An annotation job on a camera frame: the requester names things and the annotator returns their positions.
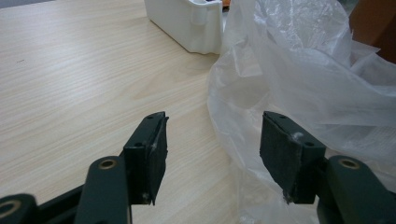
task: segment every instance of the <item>white plastic bag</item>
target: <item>white plastic bag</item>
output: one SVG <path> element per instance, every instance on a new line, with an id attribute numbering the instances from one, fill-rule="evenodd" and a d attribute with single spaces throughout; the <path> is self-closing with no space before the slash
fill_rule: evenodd
<path id="1" fill-rule="evenodd" d="M 233 0 L 208 108 L 238 174 L 242 223 L 318 223 L 286 205 L 259 156 L 264 110 L 371 165 L 396 190 L 396 65 L 352 41 L 335 0 Z"/>

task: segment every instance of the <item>table surface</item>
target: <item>table surface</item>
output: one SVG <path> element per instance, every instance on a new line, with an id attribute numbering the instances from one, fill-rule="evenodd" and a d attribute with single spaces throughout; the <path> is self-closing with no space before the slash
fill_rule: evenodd
<path id="1" fill-rule="evenodd" d="M 57 0 L 0 9 L 0 197 L 46 202 L 119 155 L 141 119 L 165 111 L 167 170 L 134 223 L 237 223 L 230 159 L 206 107 L 218 55 L 188 53 L 143 0 Z"/>

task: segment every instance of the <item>white container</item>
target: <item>white container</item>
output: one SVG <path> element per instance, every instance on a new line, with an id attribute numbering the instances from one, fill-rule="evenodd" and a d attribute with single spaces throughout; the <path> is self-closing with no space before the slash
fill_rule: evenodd
<path id="1" fill-rule="evenodd" d="M 220 53 L 222 2 L 145 0 L 148 18 L 189 52 Z"/>

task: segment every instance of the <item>transparent plastic bag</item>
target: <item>transparent plastic bag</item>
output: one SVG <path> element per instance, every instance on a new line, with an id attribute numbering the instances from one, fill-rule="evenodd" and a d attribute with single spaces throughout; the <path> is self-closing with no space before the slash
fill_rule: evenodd
<path id="1" fill-rule="evenodd" d="M 264 110 L 284 114 L 334 153 L 368 163 L 396 190 L 396 65 L 352 41 L 333 0 L 233 0 L 208 108 L 232 157 L 241 223 L 318 223 L 287 205 L 259 156 Z"/>

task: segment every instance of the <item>crumpled plastic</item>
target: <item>crumpled plastic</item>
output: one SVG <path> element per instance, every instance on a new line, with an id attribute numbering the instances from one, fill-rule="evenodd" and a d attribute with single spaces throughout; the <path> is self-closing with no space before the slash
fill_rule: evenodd
<path id="1" fill-rule="evenodd" d="M 207 105 L 234 162 L 241 223 L 318 223 L 289 204 L 259 155 L 262 112 L 293 119 L 396 190 L 396 65 L 352 40 L 335 0 L 233 0 Z"/>

